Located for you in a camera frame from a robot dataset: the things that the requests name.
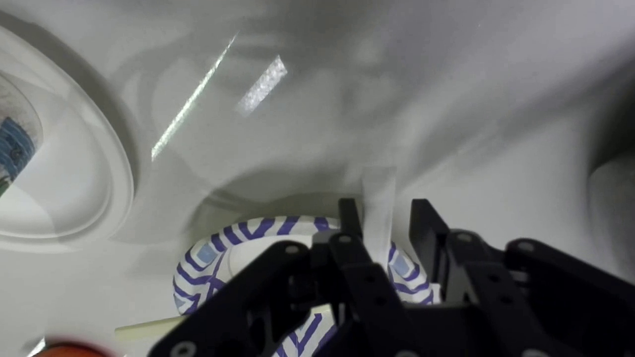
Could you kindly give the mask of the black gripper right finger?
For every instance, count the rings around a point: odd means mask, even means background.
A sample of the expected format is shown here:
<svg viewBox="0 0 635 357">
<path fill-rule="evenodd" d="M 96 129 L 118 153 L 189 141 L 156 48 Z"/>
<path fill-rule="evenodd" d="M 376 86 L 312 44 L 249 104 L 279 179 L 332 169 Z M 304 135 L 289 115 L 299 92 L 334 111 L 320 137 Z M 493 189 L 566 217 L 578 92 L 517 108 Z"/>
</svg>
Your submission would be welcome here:
<svg viewBox="0 0 635 357">
<path fill-rule="evenodd" d="M 412 203 L 410 240 L 422 266 L 433 284 L 445 284 L 447 256 L 445 240 L 449 227 L 431 201 L 416 199 Z"/>
</svg>

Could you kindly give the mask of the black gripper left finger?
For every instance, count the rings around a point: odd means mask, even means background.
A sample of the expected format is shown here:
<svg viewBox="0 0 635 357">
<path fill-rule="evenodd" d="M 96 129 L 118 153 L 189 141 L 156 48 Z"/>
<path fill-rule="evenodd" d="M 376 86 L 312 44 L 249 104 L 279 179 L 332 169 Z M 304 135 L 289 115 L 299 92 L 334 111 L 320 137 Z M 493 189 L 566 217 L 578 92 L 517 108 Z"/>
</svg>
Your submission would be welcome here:
<svg viewBox="0 0 635 357">
<path fill-rule="evenodd" d="M 338 209 L 340 209 L 342 232 L 352 238 L 362 238 L 364 230 L 362 230 L 358 203 L 354 199 L 342 199 L 338 203 Z"/>
</svg>

